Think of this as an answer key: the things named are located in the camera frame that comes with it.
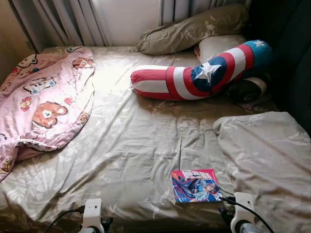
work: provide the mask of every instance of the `pink blanket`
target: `pink blanket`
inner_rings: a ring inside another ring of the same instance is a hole
[[[15,161],[66,145],[88,120],[93,102],[93,54],[34,54],[0,87],[0,182]]]

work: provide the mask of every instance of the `magazine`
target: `magazine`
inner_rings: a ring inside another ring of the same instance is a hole
[[[172,181],[176,202],[221,201],[213,169],[172,171]]]

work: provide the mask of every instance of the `curtain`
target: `curtain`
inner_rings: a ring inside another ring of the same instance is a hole
[[[249,8],[251,0],[162,0],[159,24],[182,21],[210,8],[233,3],[242,3]]]
[[[10,0],[34,49],[108,44],[92,0]]]

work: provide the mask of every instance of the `white star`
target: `white star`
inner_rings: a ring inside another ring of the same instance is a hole
[[[210,82],[212,73],[214,73],[222,65],[211,65],[209,62],[206,62],[202,64],[202,66],[203,66],[201,67],[202,71],[196,76],[196,78],[206,79],[208,82]]]
[[[256,44],[256,47],[258,47],[258,46],[264,46],[264,42],[261,41],[261,40],[255,41],[255,42],[253,42],[253,43]]]

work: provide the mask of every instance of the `black cable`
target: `black cable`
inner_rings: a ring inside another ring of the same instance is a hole
[[[220,199],[220,200],[224,200],[224,201],[226,201],[226,202],[228,202],[229,204],[232,204],[232,205],[238,205],[238,206],[242,207],[243,209],[245,209],[245,210],[251,212],[253,215],[255,215],[255,216],[268,228],[268,230],[269,230],[271,233],[275,233],[275,232],[271,229],[271,227],[268,225],[268,223],[266,223],[266,221],[263,220],[263,218],[260,217],[259,214],[257,214],[255,211],[253,211],[253,210],[247,208],[246,206],[244,206],[244,205],[242,205],[242,204],[240,204],[240,203],[237,203],[237,202],[235,202],[235,201],[233,201],[233,200],[230,200],[230,199],[227,199],[227,198],[221,198],[221,197],[219,197],[219,199]]]
[[[54,225],[54,223],[56,223],[59,219],[61,219],[64,215],[68,214],[68,213],[72,213],[72,212],[79,212],[81,214],[84,213],[84,208],[85,208],[85,205],[83,206],[80,206],[78,209],[75,209],[75,210],[68,210],[68,211],[65,211],[64,213],[62,213],[60,216],[58,216],[50,225],[49,227],[46,229],[45,233],[48,233],[49,230],[51,229],[51,227]]]

